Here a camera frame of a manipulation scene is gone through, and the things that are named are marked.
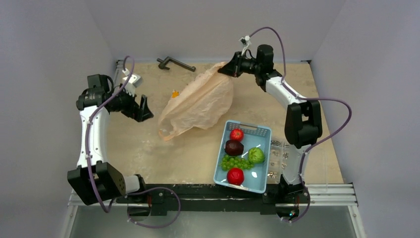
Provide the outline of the orange banana print plastic bag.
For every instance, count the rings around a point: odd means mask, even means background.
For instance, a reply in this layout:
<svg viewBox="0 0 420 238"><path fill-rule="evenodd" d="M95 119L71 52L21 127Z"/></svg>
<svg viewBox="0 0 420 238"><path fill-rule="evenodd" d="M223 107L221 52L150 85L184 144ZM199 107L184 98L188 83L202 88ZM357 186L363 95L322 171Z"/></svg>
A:
<svg viewBox="0 0 420 238"><path fill-rule="evenodd" d="M157 123L162 140L171 140L194 127L208 129L228 112L234 83L232 77L218 72L225 65L214 64L168 101Z"/></svg>

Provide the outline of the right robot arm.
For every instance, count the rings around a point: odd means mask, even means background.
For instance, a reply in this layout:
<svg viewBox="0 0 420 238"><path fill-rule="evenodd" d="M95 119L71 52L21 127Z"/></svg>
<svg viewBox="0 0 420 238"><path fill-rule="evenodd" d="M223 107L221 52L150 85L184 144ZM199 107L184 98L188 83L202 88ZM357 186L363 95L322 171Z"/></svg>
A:
<svg viewBox="0 0 420 238"><path fill-rule="evenodd" d="M289 144L287 166L280 177L278 195L285 202L304 191L305 158L322 136L320 102L301 97L280 74L273 63L273 47L259 45L255 58L235 52L231 61L218 72L231 77L242 73L255 77L256 84L273 96L286 110L284 134Z"/></svg>

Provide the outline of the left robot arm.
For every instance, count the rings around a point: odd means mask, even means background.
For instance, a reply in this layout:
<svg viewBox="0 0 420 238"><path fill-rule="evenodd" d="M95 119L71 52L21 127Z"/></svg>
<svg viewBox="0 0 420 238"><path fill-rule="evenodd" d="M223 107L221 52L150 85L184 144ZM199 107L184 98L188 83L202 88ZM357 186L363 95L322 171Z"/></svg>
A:
<svg viewBox="0 0 420 238"><path fill-rule="evenodd" d="M124 116L143 122L153 118L147 97L136 102L135 89L142 83L139 75L125 72L116 88L107 75L87 77L88 88L76 101L82 123L82 141L76 169L68 171L67 180L85 205L128 196L136 203L146 200L148 190L140 175L123 176L107 158L106 131L109 115L120 112Z"/></svg>

